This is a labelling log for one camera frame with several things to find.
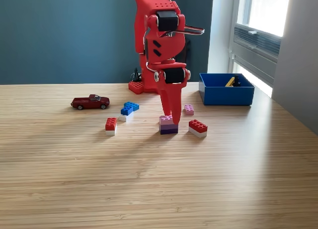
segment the toy car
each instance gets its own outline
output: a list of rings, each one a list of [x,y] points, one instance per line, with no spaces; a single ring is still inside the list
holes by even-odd
[[[101,108],[106,109],[109,106],[109,98],[100,97],[95,94],[89,95],[89,97],[74,98],[71,106],[77,108],[78,110]]]

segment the white lego brick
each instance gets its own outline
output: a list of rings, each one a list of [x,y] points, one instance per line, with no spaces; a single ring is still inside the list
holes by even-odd
[[[203,138],[207,136],[207,131],[203,132],[203,133],[199,133],[196,130],[194,130],[193,128],[189,127],[189,132],[191,132],[192,134],[194,134],[195,136],[199,137],[199,138]]]
[[[114,131],[106,131],[106,136],[114,136],[117,132],[117,126],[115,127]]]
[[[120,115],[118,120],[123,121],[123,122],[127,122],[127,121],[131,120],[133,117],[134,117],[134,112],[130,113],[128,116]]]

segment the stacked lego bricks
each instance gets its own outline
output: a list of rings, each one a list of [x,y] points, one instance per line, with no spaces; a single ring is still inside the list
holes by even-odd
[[[172,116],[159,117],[159,131],[161,135],[178,134],[179,125],[175,125]]]
[[[106,130],[107,136],[114,136],[116,134],[116,131],[117,131],[117,118],[116,117],[107,118],[105,130]]]
[[[139,110],[139,105],[134,102],[126,102],[124,103],[124,108],[120,111],[119,120],[127,122],[134,117],[134,111]]]
[[[208,127],[198,120],[193,120],[189,122],[189,132],[191,132],[199,138],[206,137]]]

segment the red lego base plate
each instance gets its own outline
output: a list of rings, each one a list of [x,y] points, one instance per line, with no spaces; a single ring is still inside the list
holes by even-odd
[[[142,81],[131,81],[128,88],[135,94],[141,94],[144,92],[144,83]]]

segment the red robot arm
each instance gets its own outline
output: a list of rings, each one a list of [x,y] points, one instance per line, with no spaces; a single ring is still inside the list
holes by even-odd
[[[136,52],[140,54],[144,92],[159,93],[164,114],[172,115],[173,122],[178,124],[181,89],[191,74],[186,64],[177,63],[173,58],[184,48],[184,34],[201,35],[204,29],[187,26],[174,1],[136,0],[136,3]]]

